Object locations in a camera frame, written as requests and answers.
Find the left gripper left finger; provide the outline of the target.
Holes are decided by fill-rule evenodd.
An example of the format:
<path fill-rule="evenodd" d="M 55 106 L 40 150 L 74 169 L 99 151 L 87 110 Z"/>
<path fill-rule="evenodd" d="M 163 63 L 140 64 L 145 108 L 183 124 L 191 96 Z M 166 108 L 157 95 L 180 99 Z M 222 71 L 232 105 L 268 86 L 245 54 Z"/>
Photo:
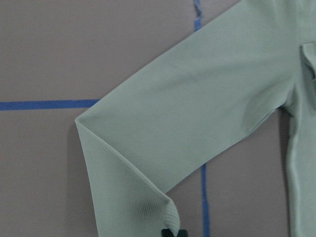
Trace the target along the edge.
<path fill-rule="evenodd" d="M 170 229 L 162 229 L 161 236 L 162 237 L 173 237 L 173 233 Z"/>

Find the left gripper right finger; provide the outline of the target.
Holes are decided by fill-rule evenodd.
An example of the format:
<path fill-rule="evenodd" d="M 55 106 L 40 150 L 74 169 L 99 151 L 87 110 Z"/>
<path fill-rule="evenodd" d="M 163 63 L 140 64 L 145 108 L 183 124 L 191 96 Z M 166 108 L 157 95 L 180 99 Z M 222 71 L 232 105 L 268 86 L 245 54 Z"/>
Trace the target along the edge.
<path fill-rule="evenodd" d="M 187 230 L 184 230 L 184 229 L 180 229 L 178 231 L 178 237 L 188 237 L 188 231 Z"/>

